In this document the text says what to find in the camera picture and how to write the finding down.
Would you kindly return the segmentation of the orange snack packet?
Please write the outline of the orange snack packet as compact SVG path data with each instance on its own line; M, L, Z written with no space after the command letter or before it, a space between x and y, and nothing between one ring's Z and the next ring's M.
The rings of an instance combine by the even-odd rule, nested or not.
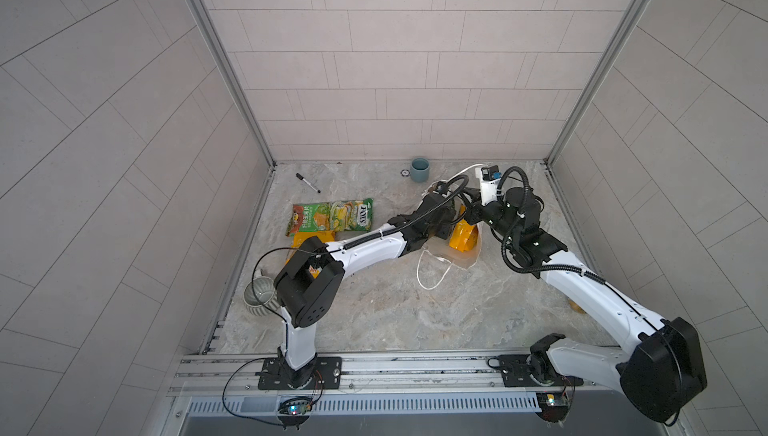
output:
M476 247L478 238L478 227L461 220L454 226L449 239L449 246L461 253L467 253Z

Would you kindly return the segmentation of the white printed paper bag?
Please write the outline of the white printed paper bag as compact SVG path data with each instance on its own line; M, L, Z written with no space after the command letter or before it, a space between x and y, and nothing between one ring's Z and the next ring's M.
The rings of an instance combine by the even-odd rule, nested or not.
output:
M443 282L451 269L468 270L472 268L480 256L481 248L482 231L480 227L478 225L470 226L464 221L457 222L446 239L435 236L423 246L416 268L418 285L423 290L431 291ZM442 276L433 286L425 286L420 278L420 267L424 255L429 255L438 262L447 265Z

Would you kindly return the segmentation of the green snack packet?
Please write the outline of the green snack packet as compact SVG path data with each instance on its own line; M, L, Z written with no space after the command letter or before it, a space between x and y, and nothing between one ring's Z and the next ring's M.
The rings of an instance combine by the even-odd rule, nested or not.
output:
M373 223L373 199L334 201L330 206L330 228L335 232L368 232Z

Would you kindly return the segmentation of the green corn chips bag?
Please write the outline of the green corn chips bag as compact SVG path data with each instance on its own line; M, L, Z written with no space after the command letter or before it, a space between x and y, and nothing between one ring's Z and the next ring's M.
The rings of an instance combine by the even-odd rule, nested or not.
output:
M324 232L330 231L331 205L327 202L311 204L294 204L291 216L286 228L286 235L294 235L299 232Z

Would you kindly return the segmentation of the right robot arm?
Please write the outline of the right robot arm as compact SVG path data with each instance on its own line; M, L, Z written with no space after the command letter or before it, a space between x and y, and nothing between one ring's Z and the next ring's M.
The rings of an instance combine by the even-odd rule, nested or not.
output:
M528 187L503 197L480 189L465 193L465 220L497 234L504 264L529 274L573 300L610 334L614 349L551 333L530 348L530 377L541 386L577 377L623 394L647 418L671 426L682 408L707 387L696 329L666 319L589 269L539 225L541 205Z

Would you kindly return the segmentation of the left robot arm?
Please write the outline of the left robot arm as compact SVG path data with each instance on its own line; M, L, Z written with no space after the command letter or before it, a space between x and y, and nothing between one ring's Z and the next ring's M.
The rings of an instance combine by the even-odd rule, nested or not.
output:
M298 389L314 376L316 324L330 309L346 277L421 249L430 237L453 224L455 213L448 196L432 192L414 212L394 216L370 233L329 243L317 237L304 241L274 282L286 324L278 351L280 380Z

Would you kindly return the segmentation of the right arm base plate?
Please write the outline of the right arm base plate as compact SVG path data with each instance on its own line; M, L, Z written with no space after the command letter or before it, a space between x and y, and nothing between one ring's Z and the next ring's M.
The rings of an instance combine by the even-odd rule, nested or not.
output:
M486 364L501 375L505 388L529 386L572 388L584 385L584 380L575 376L563 376L557 373L535 376L529 359L529 355L508 354L490 357Z

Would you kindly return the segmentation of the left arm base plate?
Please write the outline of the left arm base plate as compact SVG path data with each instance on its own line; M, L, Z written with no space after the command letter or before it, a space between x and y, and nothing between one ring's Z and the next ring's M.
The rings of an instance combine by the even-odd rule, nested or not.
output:
M283 357L267 358L259 373L260 390L338 389L342 373L340 357L313 358L301 369L291 368Z

